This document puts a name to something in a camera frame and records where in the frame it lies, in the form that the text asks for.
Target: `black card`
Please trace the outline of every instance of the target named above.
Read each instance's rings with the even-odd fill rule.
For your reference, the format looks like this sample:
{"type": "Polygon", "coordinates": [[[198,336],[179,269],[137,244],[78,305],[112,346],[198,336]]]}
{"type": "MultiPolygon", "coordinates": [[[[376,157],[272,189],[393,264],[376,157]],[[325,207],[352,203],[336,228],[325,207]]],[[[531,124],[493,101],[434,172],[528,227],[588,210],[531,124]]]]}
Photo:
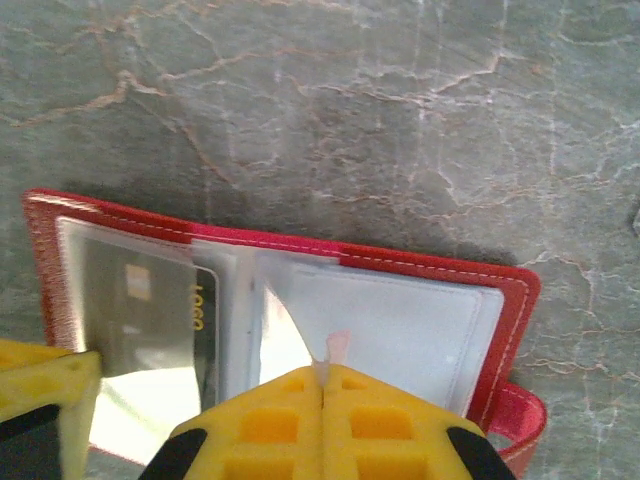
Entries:
{"type": "Polygon", "coordinates": [[[217,403],[218,392],[218,277],[212,270],[197,267],[191,297],[193,365],[204,411],[217,403]]]}

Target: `transparent plastic pocket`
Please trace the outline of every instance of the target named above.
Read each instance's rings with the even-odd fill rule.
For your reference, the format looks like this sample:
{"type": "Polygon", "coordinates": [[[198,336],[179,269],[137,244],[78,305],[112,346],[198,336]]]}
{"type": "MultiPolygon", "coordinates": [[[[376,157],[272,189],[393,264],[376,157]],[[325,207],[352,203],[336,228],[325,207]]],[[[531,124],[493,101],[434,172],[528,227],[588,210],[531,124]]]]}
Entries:
{"type": "Polygon", "coordinates": [[[102,356],[91,442],[147,462],[200,412],[189,249],[58,220],[76,350],[102,356]]]}

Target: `red strap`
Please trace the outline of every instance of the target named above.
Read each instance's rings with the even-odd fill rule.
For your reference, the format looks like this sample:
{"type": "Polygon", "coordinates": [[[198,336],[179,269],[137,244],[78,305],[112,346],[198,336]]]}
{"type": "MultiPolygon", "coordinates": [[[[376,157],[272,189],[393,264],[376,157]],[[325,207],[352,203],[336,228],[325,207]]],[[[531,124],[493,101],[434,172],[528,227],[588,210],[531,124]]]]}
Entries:
{"type": "Polygon", "coordinates": [[[513,443],[500,456],[522,478],[547,423],[547,410],[538,397],[512,383],[502,389],[489,431],[513,443]]]}

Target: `stone countertop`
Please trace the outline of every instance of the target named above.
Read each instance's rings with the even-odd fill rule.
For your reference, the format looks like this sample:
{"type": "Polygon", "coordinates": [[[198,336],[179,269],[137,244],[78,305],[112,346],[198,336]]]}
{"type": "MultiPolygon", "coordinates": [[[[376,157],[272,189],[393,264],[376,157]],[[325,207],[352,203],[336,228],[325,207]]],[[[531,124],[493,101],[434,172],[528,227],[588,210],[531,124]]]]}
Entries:
{"type": "Polygon", "coordinates": [[[633,478],[639,107],[631,0],[1,2],[0,334],[42,340],[34,186],[524,265],[527,479],[633,478]]]}

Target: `gray marble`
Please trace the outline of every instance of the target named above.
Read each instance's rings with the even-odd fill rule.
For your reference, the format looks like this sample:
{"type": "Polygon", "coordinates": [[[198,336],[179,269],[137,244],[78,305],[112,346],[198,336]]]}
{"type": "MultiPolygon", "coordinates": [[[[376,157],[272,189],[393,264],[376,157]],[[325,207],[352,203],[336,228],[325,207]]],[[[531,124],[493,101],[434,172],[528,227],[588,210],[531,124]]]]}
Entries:
{"type": "Polygon", "coordinates": [[[33,186],[525,265],[527,479],[635,478],[639,107],[633,0],[0,2],[0,334],[42,341],[33,186]]]}

